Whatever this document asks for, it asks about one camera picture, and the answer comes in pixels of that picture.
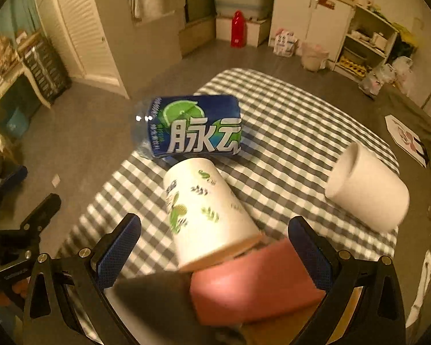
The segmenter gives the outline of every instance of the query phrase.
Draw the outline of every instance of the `metal bolt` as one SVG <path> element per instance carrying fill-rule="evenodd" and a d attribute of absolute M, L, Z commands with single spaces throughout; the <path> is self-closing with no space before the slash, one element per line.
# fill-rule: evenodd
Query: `metal bolt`
<path fill-rule="evenodd" d="M 340 250 L 338 252 L 338 256 L 341 259 L 350 259 L 351 258 L 351 254 L 350 254 L 350 252 L 348 250 Z"/>
<path fill-rule="evenodd" d="M 386 266 L 389 266 L 391 264 L 391 258 L 389 258 L 388 256 L 384 255 L 382 257 L 382 263 Z"/>
<path fill-rule="evenodd" d="M 44 261 L 46 261 L 46 259 L 48 259 L 48 255 L 46 253 L 42 253 L 39 255 L 39 257 L 37 258 L 37 260 L 42 263 Z"/>
<path fill-rule="evenodd" d="M 79 252 L 78 252 L 78 255 L 81 257 L 81 258 L 85 258 L 85 257 L 87 257 L 88 255 L 90 255 L 91 254 L 91 249 L 90 248 L 83 248 L 83 249 L 81 249 Z"/>

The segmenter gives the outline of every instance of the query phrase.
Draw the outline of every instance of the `black and white gingham tablecloth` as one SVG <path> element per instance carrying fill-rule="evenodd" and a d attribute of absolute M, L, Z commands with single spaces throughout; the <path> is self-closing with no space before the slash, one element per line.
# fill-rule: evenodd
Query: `black and white gingham tablecloth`
<path fill-rule="evenodd" d="M 242 151 L 214 156 L 212 161 L 267 236 L 287 235 L 288 221 L 302 215 L 336 249 L 347 249 L 355 258 L 393 257 L 397 229 L 376 233 L 324 196 L 332 166 L 352 141 L 362 143 L 399 174 L 396 157 L 382 139 L 320 98 L 254 70 L 226 70 L 195 94 L 238 98 Z M 141 219 L 142 235 L 121 276 L 176 269 L 162 187 L 169 167 L 163 160 L 147 160 L 133 152 L 80 217 L 59 255 L 94 246 L 132 212 Z"/>

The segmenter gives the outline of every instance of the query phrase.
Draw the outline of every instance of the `blue bin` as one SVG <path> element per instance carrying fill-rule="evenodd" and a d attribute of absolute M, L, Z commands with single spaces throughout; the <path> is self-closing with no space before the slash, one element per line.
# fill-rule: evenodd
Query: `blue bin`
<path fill-rule="evenodd" d="M 10 136 L 20 139 L 24 132 L 29 128 L 29 120 L 21 113 L 19 108 L 16 108 L 12 117 L 6 123 L 6 130 Z"/>

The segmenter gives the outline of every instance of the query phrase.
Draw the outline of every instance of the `plain white cup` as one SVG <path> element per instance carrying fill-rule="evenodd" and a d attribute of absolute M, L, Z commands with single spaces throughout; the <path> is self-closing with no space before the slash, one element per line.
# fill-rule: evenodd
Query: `plain white cup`
<path fill-rule="evenodd" d="M 179 270 L 216 265 L 247 251 L 262 238 L 210 160 L 179 162 L 164 175 L 163 184 Z"/>
<path fill-rule="evenodd" d="M 324 193 L 377 232 L 396 228 L 409 209 L 406 185 L 360 143 L 352 143 L 339 157 Z"/>

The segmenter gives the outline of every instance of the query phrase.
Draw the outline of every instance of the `teal curtain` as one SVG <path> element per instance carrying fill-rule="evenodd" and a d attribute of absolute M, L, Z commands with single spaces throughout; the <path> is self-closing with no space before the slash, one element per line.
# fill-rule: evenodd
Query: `teal curtain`
<path fill-rule="evenodd" d="M 16 47 L 19 29 L 29 35 L 40 28 L 40 18 L 34 0 L 6 0 L 0 9 L 0 35 L 7 36 Z"/>

